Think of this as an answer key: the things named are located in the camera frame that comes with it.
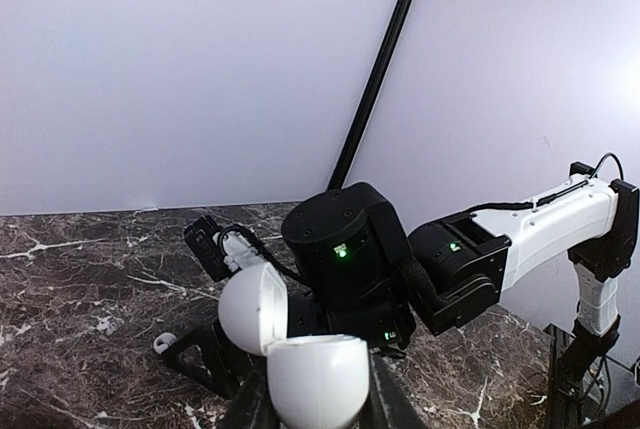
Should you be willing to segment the white earbud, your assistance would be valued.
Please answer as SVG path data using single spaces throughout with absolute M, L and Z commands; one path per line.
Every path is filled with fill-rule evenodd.
M 157 336 L 152 344 L 153 350 L 158 354 L 162 355 L 167 349 L 169 349 L 175 342 L 177 338 L 172 333 L 162 333 Z

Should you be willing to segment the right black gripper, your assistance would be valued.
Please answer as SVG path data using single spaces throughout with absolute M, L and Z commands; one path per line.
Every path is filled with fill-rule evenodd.
M 289 337 L 343 334 L 366 341 L 371 349 L 392 345 L 405 349 L 415 331 L 415 319 L 406 303 L 382 298 L 335 309 L 307 291 L 288 297 L 287 330 Z M 177 338 L 162 354 L 162 361 L 223 399 L 237 395 L 253 368 L 252 356 L 230 341 L 219 321 Z

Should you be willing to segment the white oval charging case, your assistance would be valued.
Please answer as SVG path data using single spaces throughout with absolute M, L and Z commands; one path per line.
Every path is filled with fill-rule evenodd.
M 271 403 L 288 428 L 347 428 L 369 394 L 367 343 L 352 335 L 288 335 L 286 284 L 270 263 L 241 269 L 218 304 L 223 332 L 266 358 Z

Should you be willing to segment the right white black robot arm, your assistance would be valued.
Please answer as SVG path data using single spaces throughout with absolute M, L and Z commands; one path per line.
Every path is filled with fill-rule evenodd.
M 566 254 L 580 294 L 574 339 L 555 369 L 568 393 L 618 339 L 617 282 L 638 239 L 639 190 L 575 162 L 546 193 L 479 204 L 406 232 L 393 205 L 360 182 L 298 204 L 280 231 L 294 269 L 239 224 L 203 216 L 184 239 L 215 281 L 266 266 L 303 285 L 285 300 L 289 335 L 353 335 L 385 355 L 407 347 L 418 324 L 434 335 L 464 326 L 524 275 Z

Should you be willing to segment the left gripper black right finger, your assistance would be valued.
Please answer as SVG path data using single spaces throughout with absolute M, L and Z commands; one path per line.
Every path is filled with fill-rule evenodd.
M 370 356 L 367 427 L 399 429 L 425 427 L 425 423 L 409 399 L 394 381 L 387 364 L 377 355 Z

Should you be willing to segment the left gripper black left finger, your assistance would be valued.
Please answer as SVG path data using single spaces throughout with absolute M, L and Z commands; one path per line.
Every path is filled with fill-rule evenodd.
M 269 429 L 280 427 L 271 403 L 266 370 L 256 368 L 227 410 L 227 427 L 233 429 Z

